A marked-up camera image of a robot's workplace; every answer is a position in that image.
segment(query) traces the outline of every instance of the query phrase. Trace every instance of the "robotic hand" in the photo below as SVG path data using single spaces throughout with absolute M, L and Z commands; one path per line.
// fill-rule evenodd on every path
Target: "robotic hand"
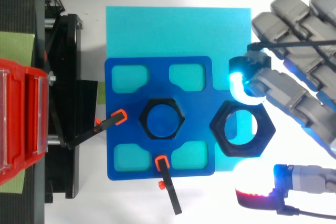
M 252 27 L 261 42 L 229 63 L 233 97 L 253 105 L 266 97 L 336 158 L 336 0 L 311 0 L 310 6 L 275 0 L 271 12 L 259 14 Z M 318 99 L 287 74 L 271 70 L 263 48 L 283 60 Z

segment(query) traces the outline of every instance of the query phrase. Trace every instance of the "black cable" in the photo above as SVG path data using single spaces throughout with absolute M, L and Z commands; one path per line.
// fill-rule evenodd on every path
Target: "black cable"
M 336 40 L 323 41 L 298 41 L 298 42 L 284 42 L 284 43 L 270 43 L 270 42 L 255 42 L 247 46 L 247 50 L 260 51 L 263 48 L 279 48 L 279 47 L 319 47 L 336 45 Z
M 336 220 L 336 216 L 335 215 L 322 215 L 322 214 L 316 214 L 314 212 L 306 212 L 306 211 L 301 211 L 301 210 L 299 210 L 299 214 L 300 215 L 310 216 L 310 217 L 316 217 L 316 218 Z
M 305 216 L 322 218 L 322 219 L 336 220 L 335 215 L 322 215 L 322 214 L 316 214 L 314 212 L 301 211 L 299 208 L 295 208 L 292 206 L 286 206 L 286 205 L 283 206 L 281 210 L 278 210 L 277 214 L 286 215 L 286 216 L 305 215 Z

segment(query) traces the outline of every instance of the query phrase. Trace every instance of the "hexagonal nut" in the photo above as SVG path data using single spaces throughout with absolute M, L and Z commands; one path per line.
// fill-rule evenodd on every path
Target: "hexagonal nut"
M 254 138 L 242 145 L 232 144 L 224 133 L 230 115 L 247 110 L 256 118 L 258 130 Z M 210 123 L 210 128 L 222 152 L 228 157 L 259 157 L 275 133 L 275 127 L 262 104 L 251 106 L 237 101 L 225 101 Z
M 154 108 L 157 105 L 160 104 L 164 104 L 164 105 L 168 105 L 170 107 L 172 107 L 178 114 L 178 119 L 179 119 L 179 125 L 177 127 L 177 129 L 175 130 L 175 132 L 169 136 L 165 136 L 165 137 L 160 137 L 160 136 L 155 136 L 148 128 L 147 125 L 147 117 L 149 112 L 151 111 L 152 108 Z M 174 139 L 178 133 L 178 131 L 180 130 L 183 122 L 184 122 L 184 115 L 180 109 L 180 107 L 177 105 L 176 101 L 173 98 L 152 98 L 148 101 L 148 103 L 146 104 L 146 106 L 143 108 L 140 116 L 139 116 L 139 121 L 141 126 L 143 127 L 143 129 L 145 130 L 146 134 L 148 135 L 148 137 L 150 139 L 153 140 L 171 140 Z

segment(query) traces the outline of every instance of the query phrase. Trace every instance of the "glowing cyan led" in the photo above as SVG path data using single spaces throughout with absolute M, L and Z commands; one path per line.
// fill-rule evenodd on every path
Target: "glowing cyan led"
M 258 105 L 265 101 L 266 97 L 250 97 L 244 91 L 243 74 L 235 72 L 230 74 L 230 92 L 234 99 L 247 105 Z
M 274 164 L 261 158 L 247 158 L 234 169 L 236 190 L 244 194 L 268 196 L 275 187 Z

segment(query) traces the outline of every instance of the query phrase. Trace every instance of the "red plastic container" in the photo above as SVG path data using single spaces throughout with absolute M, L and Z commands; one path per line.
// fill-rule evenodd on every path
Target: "red plastic container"
M 47 123 L 46 73 L 0 59 L 0 185 L 45 154 Z

